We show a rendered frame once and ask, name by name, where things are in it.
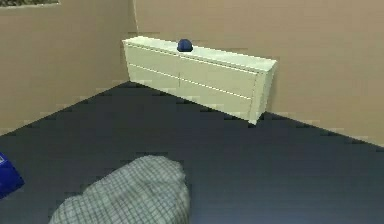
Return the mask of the cream chest of drawers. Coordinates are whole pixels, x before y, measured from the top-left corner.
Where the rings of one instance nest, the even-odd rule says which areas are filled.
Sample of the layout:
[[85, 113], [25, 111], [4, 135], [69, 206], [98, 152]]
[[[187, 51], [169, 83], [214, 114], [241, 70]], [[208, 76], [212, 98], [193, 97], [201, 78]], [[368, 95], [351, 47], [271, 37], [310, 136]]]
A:
[[255, 124], [266, 111], [277, 68], [273, 59], [177, 44], [145, 36], [123, 41], [132, 82]]

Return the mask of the dark blue round object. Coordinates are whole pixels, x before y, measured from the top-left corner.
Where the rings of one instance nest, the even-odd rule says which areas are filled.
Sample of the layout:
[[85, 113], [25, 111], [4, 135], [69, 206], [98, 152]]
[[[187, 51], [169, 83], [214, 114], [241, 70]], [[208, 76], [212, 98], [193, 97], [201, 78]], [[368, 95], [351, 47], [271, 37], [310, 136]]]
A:
[[177, 50], [179, 52], [192, 52], [193, 51], [192, 42], [188, 39], [180, 39], [178, 41]]

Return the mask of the blue box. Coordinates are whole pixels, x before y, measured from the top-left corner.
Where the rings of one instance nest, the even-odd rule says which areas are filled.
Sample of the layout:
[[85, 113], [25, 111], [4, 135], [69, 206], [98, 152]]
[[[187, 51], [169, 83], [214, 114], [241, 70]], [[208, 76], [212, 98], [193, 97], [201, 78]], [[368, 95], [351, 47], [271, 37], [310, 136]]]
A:
[[25, 184], [12, 162], [0, 152], [0, 200]]

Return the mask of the window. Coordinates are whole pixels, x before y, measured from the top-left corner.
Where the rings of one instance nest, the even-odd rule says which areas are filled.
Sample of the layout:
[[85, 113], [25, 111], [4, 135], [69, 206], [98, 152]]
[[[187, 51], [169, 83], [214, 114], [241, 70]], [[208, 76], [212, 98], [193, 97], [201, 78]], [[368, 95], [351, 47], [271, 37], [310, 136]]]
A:
[[60, 0], [0, 0], [0, 8], [60, 4]]

